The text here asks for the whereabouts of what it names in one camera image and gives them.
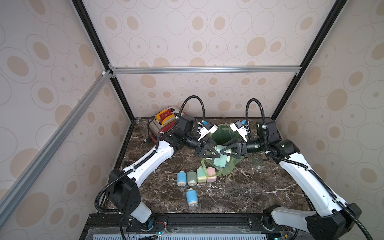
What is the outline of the pink pencil sharpener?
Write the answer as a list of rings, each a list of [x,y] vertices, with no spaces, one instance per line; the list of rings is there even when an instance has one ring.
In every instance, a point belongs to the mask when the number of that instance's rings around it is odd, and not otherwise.
[[[207,168],[207,182],[212,183],[217,180],[216,169],[213,167]]]

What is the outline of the mint green pencil sharpener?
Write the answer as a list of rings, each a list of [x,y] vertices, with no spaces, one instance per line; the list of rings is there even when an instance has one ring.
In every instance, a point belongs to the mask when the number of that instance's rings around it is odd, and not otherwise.
[[[232,148],[231,146],[223,146],[223,148],[220,150],[221,155],[232,157]]]

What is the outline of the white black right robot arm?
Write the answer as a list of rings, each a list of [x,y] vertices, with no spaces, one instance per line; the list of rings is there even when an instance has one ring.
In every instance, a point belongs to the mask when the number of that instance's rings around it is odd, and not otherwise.
[[[230,125],[241,138],[225,143],[221,155],[240,159],[250,153],[264,152],[281,166],[302,189],[313,210],[299,211],[280,205],[264,209],[262,222],[266,230],[287,226],[309,233],[316,240],[337,240],[357,226],[366,239],[373,237],[361,223],[362,210],[355,203],[347,203],[310,166],[299,148],[290,140],[280,137],[276,122],[265,117],[258,99],[246,104],[245,120]]]

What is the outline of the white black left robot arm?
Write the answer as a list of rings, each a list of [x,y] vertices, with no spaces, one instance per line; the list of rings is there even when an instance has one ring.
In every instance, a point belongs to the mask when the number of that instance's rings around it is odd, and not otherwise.
[[[185,146],[193,149],[195,156],[201,159],[220,158],[215,149],[216,142],[208,137],[217,130],[217,126],[205,119],[197,122],[194,117],[183,113],[191,99],[203,105],[202,99],[196,95],[186,98],[173,126],[157,135],[155,147],[123,170],[111,172],[109,182],[95,198],[97,211],[130,216],[148,228],[153,223],[153,214],[143,203],[139,188],[159,165]]]

